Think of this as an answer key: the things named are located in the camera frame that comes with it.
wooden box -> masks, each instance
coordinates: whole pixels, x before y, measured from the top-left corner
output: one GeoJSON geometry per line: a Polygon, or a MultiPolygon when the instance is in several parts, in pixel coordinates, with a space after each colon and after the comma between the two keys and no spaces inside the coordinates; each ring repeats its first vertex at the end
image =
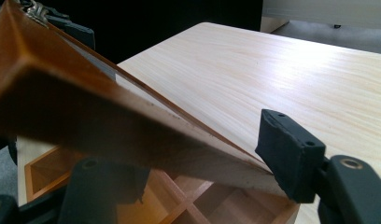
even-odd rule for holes
{"type": "MultiPolygon", "coordinates": [[[[82,155],[56,147],[25,166],[28,202],[67,183],[82,155]]],[[[142,202],[118,204],[118,223],[293,223],[287,198],[210,181],[150,172],[142,202]]]]}

wood grain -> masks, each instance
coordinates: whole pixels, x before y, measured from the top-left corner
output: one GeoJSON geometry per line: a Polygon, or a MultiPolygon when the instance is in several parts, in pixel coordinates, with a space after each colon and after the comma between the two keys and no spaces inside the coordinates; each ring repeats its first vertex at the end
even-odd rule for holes
{"type": "MultiPolygon", "coordinates": [[[[201,23],[119,66],[249,155],[267,108],[381,176],[379,54],[201,23]]],[[[310,206],[298,217],[318,223],[310,206]]]]}

wooden frame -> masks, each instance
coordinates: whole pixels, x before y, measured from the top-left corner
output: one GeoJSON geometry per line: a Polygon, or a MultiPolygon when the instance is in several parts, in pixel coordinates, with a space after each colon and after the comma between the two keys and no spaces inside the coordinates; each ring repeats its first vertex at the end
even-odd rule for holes
{"type": "MultiPolygon", "coordinates": [[[[14,1],[5,2],[0,15],[0,134],[153,168],[145,203],[118,205],[120,221],[143,222],[153,208],[163,212],[152,223],[293,222],[299,205],[284,196],[261,161],[116,65],[55,27],[48,28],[25,17],[14,1]],[[166,122],[177,118],[110,80],[69,43],[148,92],[199,133],[166,122]],[[242,201],[239,198],[247,198],[248,204],[234,204],[242,201]],[[227,206],[237,209],[236,215],[228,218],[230,213],[223,212],[227,206]]],[[[54,150],[27,165],[30,200],[65,184],[77,157],[71,153],[65,156],[71,160],[57,163],[58,173],[50,172],[47,181],[35,179],[38,173],[48,173],[46,163],[56,162],[53,158],[61,153],[54,150]]]]}
{"type": "MultiPolygon", "coordinates": [[[[55,147],[25,166],[28,202],[67,184],[83,158],[55,147]]],[[[286,197],[152,170],[142,202],[118,204],[118,223],[293,223],[298,204],[286,197]]]]}

wooden board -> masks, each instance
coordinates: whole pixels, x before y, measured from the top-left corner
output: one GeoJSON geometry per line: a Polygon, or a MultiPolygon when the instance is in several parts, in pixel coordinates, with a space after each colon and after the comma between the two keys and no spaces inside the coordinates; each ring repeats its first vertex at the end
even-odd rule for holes
{"type": "MultiPolygon", "coordinates": [[[[249,154],[262,108],[381,176],[381,55],[201,23],[120,63],[249,154]]],[[[317,203],[297,220],[318,223],[317,203]]]]}

angled wooden piece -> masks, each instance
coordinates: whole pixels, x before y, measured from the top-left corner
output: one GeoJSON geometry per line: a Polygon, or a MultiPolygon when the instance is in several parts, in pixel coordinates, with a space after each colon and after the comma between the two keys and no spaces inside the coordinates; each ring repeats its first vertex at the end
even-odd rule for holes
{"type": "MultiPolygon", "coordinates": [[[[139,102],[134,104],[136,96],[81,56],[68,44],[71,41],[53,26],[47,29],[27,18],[14,1],[4,3],[0,134],[24,135],[138,166],[283,195],[255,159],[240,160],[154,120],[139,102]]],[[[118,67],[113,70],[137,82],[118,67]]],[[[136,84],[180,110],[148,86],[136,84]]]]}

